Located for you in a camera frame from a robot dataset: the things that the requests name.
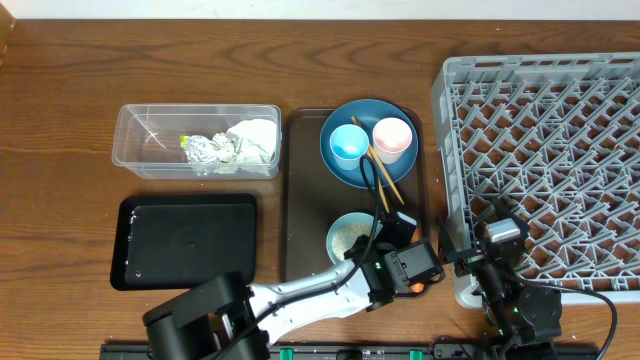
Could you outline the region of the orange carrot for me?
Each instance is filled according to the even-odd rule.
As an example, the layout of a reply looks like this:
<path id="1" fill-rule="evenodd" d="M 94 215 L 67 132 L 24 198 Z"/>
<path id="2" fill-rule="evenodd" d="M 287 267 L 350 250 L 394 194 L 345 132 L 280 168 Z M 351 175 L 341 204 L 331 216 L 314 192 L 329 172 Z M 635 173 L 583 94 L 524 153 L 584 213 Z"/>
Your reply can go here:
<path id="1" fill-rule="evenodd" d="M 410 290 L 415 294 L 422 293 L 425 290 L 425 286 L 422 283 L 416 283 L 410 286 Z"/>

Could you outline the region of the light blue bowl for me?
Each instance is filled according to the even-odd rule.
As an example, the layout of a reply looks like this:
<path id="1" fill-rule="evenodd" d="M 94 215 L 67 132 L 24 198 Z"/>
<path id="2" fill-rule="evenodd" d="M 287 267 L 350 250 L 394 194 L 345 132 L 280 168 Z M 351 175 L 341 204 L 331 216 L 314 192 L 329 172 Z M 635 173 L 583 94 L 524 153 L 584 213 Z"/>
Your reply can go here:
<path id="1" fill-rule="evenodd" d="M 363 212 L 351 212 L 338 218 L 326 236 L 326 250 L 333 264 L 344 260 L 344 253 L 352 248 L 357 238 L 369 235 L 374 217 Z"/>

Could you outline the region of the wooden chopstick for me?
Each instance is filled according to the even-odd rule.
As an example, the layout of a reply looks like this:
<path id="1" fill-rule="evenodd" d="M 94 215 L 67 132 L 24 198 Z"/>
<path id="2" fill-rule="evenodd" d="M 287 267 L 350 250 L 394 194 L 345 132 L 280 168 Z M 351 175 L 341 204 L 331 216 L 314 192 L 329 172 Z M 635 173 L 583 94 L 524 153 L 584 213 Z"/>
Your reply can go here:
<path id="1" fill-rule="evenodd" d="M 381 172 L 383 173 L 385 179 L 387 180 L 388 185 L 391 187 L 393 193 L 395 194 L 396 198 L 399 200 L 399 202 L 402 205 L 405 205 L 404 199 L 401 196 L 399 190 L 397 189 L 394 180 L 391 178 L 389 172 L 387 171 L 386 167 L 384 166 L 384 164 L 382 163 L 381 159 L 379 158 L 379 156 L 377 155 L 377 153 L 375 152 L 373 146 L 371 144 L 369 144 L 369 153 L 370 155 L 374 158 L 374 160 L 376 161 L 378 167 L 380 168 Z"/>
<path id="2" fill-rule="evenodd" d="M 352 120 L 354 125 L 357 125 L 358 127 L 364 129 L 355 116 L 351 116 L 351 120 Z M 367 150 L 367 157 L 370 158 L 374 162 L 374 164 L 371 165 L 371 168 L 374 171 L 374 173 L 376 174 L 376 176 L 378 177 L 377 180 L 376 180 L 376 191 L 377 191 L 377 195 L 379 196 L 379 198 L 380 198 L 380 200 L 381 200 L 381 202 L 383 204 L 383 208 L 384 208 L 383 213 L 386 216 L 386 215 L 389 214 L 390 207 L 389 207 L 389 204 L 387 202 L 387 198 L 386 198 L 386 195 L 384 193 L 384 190 L 383 190 L 383 187 L 382 187 L 382 183 L 381 183 L 381 181 L 379 179 L 379 175 L 377 173 L 378 167 L 375 164 L 373 148 L 372 148 L 372 146 L 370 144 L 369 144 L 368 150 Z"/>

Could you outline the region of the white napkin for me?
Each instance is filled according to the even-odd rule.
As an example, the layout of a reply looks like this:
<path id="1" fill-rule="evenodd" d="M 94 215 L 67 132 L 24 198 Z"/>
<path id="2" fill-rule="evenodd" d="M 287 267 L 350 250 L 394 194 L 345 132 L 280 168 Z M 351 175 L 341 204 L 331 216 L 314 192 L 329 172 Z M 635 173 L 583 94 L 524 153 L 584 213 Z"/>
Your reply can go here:
<path id="1" fill-rule="evenodd" d="M 213 160 L 219 164 L 236 165 L 238 170 L 269 176 L 276 140 L 275 122 L 266 119 L 244 120 L 213 136 Z"/>

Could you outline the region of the foil snack wrapper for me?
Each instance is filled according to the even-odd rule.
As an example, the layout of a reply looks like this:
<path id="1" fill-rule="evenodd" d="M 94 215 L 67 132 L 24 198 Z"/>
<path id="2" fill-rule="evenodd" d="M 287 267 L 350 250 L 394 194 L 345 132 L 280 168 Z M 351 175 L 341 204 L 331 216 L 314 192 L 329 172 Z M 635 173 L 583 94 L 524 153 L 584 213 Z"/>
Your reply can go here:
<path id="1" fill-rule="evenodd" d="M 183 135 L 180 146 L 189 163 L 218 163 L 218 149 L 212 140 L 202 135 Z"/>

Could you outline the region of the white rice pile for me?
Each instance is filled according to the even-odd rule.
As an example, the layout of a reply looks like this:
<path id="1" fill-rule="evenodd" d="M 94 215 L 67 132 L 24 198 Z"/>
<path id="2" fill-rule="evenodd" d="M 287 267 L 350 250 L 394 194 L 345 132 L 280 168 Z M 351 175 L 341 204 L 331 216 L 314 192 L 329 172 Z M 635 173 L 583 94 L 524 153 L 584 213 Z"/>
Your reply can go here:
<path id="1" fill-rule="evenodd" d="M 370 224 L 348 224 L 338 229 L 333 241 L 332 251 L 339 261 L 344 260 L 344 253 L 351 249 L 361 235 L 370 233 Z"/>

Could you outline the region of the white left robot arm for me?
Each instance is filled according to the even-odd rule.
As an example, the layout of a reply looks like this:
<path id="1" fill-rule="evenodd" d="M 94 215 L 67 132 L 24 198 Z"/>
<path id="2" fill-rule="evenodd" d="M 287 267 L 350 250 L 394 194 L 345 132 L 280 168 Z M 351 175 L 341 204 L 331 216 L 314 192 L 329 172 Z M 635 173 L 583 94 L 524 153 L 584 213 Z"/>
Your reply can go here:
<path id="1" fill-rule="evenodd" d="M 155 359 L 267 359 L 287 333 L 331 318 L 379 309 L 416 283 L 443 279 L 425 241 L 395 249 L 360 236 L 343 262 L 280 284 L 244 284 L 239 273 L 219 276 L 143 315 Z"/>

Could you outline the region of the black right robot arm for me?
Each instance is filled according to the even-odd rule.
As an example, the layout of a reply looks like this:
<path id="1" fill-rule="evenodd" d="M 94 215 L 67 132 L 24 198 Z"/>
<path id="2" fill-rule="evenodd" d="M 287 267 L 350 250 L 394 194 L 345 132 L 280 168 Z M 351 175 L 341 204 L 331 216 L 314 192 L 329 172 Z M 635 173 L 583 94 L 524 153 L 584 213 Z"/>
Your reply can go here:
<path id="1" fill-rule="evenodd" d="M 472 275 L 481 289 L 488 321 L 498 334 L 485 340 L 481 355 L 514 359 L 518 347 L 550 343 L 561 334 L 561 293 L 540 285 L 527 285 L 514 270 L 525 251 L 530 227 L 501 200 L 493 202 L 498 220 L 485 226 L 485 237 L 458 251 L 444 221 L 437 221 L 439 252 L 454 265 L 458 277 Z"/>

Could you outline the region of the grey dishwasher rack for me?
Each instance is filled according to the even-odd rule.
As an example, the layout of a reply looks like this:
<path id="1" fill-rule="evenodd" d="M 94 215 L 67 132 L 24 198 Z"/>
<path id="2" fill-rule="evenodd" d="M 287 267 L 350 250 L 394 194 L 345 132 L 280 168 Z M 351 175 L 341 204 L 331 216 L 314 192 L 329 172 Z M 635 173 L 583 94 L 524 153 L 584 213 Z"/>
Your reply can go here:
<path id="1" fill-rule="evenodd" d="M 500 199 L 530 227 L 521 276 L 567 305 L 638 301 L 637 53 L 452 57 L 431 99 L 458 251 Z"/>

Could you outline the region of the brown serving tray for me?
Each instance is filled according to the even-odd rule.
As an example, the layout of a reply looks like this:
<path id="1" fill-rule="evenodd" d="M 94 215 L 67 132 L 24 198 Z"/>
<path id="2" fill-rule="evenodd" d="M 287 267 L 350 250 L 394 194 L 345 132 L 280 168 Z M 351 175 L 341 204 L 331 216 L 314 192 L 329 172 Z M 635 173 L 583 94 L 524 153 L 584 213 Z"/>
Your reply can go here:
<path id="1" fill-rule="evenodd" d="M 291 281 L 327 270 L 333 263 L 326 250 L 330 226 L 342 215 L 373 215 L 374 199 L 331 173 L 320 152 L 321 129 L 334 109 L 302 109 L 287 118 L 283 148 L 283 235 L 280 279 Z M 417 221 L 411 242 L 428 237 L 429 210 L 419 147 L 408 174 L 395 183 L 405 205 L 385 189 L 390 207 Z"/>

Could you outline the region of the pink cup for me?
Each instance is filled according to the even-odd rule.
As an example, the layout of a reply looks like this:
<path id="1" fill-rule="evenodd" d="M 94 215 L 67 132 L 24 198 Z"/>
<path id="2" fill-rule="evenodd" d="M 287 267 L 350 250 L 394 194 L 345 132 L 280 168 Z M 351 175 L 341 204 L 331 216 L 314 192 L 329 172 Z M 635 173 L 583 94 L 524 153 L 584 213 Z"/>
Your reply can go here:
<path id="1" fill-rule="evenodd" d="M 372 135 L 374 150 L 384 164 L 398 161 L 413 139 L 409 124 L 395 117 L 380 120 L 374 126 Z"/>

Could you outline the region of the light blue cup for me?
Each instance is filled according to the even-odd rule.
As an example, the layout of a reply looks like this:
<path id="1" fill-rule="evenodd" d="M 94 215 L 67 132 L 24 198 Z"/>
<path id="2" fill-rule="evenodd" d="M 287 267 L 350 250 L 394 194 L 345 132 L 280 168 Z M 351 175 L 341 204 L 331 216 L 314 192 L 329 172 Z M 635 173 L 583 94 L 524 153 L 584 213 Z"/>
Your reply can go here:
<path id="1" fill-rule="evenodd" d="M 345 124 L 332 132 L 329 145 L 336 165 L 350 171 L 358 168 L 360 158 L 367 154 L 369 137 L 358 125 Z"/>

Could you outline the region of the black tray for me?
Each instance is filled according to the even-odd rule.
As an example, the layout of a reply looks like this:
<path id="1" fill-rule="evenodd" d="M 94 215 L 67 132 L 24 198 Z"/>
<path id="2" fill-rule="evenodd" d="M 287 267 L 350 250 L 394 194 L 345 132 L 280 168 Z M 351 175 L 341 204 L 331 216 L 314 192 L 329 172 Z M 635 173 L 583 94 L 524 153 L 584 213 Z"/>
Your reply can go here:
<path id="1" fill-rule="evenodd" d="M 119 291 L 189 289 L 256 272 L 251 194 L 143 194 L 119 206 L 110 283 Z"/>

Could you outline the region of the clear plastic bin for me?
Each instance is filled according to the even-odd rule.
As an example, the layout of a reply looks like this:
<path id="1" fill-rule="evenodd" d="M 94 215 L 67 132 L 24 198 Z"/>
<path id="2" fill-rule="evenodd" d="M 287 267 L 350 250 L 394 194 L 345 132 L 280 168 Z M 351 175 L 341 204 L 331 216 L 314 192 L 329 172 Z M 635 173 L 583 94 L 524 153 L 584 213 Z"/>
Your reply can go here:
<path id="1" fill-rule="evenodd" d="M 180 146 L 183 135 L 212 139 L 239 122 L 276 123 L 270 175 L 238 170 L 236 165 L 189 163 Z M 129 104 L 120 109 L 112 161 L 145 179 L 272 179 L 278 174 L 282 139 L 281 111 L 266 104 Z"/>

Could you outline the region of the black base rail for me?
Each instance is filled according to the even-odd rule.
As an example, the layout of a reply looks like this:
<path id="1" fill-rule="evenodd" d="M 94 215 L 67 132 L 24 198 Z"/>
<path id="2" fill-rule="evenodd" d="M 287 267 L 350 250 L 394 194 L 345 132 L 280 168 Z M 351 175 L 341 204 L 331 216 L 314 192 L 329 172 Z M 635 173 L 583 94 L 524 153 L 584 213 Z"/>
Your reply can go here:
<path id="1" fill-rule="evenodd" d="M 550 345 L 513 346 L 507 359 L 595 359 L 599 349 L 593 346 Z M 295 344 L 274 345 L 269 349 L 274 360 L 444 360 L 490 359 L 488 351 L 475 344 L 455 343 L 452 338 L 420 346 L 356 346 Z M 146 344 L 103 344 L 100 360 L 154 359 Z"/>

